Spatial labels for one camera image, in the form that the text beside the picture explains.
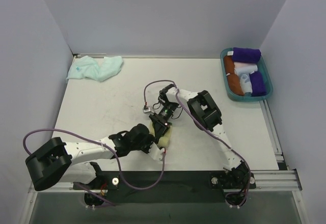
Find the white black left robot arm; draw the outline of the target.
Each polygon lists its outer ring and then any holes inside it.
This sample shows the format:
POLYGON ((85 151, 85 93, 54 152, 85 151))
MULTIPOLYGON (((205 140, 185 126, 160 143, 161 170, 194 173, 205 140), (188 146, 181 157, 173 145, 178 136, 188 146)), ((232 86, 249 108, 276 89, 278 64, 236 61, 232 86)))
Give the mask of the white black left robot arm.
POLYGON ((51 138, 25 160, 34 189, 43 191, 57 184, 69 167, 97 159, 114 159, 132 151, 142 151, 154 160, 162 160, 163 149, 155 143, 147 126, 138 124, 130 131, 121 131, 97 141, 88 141, 65 130, 56 130, 82 139, 82 142, 64 142, 51 138))

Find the green and yellow patterned towel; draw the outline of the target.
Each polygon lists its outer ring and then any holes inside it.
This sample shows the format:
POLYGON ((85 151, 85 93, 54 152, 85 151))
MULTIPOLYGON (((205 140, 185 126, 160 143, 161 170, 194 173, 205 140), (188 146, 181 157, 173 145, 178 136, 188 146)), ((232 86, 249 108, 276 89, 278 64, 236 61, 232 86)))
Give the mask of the green and yellow patterned towel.
MULTIPOLYGON (((173 126, 171 125, 169 127, 169 129, 166 131, 166 133, 158 139, 158 142, 156 143, 158 147, 167 148, 169 146, 170 138, 171 138, 171 135, 172 135, 172 130, 173 130, 173 126)), ((149 132, 150 132, 151 135, 153 135, 155 138, 157 138, 157 136, 156 136, 156 134, 154 132, 152 122, 150 122, 150 124, 149 124, 149 132)))

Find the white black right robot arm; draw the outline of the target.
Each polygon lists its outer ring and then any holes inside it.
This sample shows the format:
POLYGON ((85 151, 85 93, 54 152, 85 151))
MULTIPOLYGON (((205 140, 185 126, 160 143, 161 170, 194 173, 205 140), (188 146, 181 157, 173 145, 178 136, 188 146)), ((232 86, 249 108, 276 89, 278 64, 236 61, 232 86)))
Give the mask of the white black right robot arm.
POLYGON ((156 142, 172 126, 169 119, 174 111, 182 107, 194 124, 212 138, 219 152, 220 164, 229 172, 226 175, 228 186, 238 188, 244 180, 250 180, 251 170, 245 159, 233 149, 223 127, 222 112, 208 91, 191 92, 170 84, 159 91, 158 102, 163 108, 149 115, 156 142))

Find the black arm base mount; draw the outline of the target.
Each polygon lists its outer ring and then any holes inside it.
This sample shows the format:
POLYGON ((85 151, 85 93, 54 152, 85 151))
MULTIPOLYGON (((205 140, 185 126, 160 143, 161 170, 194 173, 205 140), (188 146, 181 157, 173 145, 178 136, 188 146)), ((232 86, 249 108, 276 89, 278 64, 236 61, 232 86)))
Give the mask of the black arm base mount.
POLYGON ((72 188, 87 189, 84 199, 94 205, 103 202, 97 195, 114 204, 223 203, 225 197, 239 204, 249 190, 256 188, 254 176, 246 181, 243 173, 235 178, 225 171, 166 171, 158 184, 148 190, 132 189, 122 180, 113 185, 111 180, 117 175, 117 172, 104 172, 102 178, 87 185, 75 183, 72 188))

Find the light mint towel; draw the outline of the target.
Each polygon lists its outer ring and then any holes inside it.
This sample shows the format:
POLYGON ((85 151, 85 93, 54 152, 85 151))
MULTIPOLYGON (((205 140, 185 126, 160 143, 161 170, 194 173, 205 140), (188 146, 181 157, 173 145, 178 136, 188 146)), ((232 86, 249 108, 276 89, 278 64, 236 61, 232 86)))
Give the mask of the light mint towel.
POLYGON ((87 55, 72 63, 66 80, 86 78, 103 82, 117 75, 121 71, 123 63, 121 56, 104 57, 103 61, 99 63, 87 55))

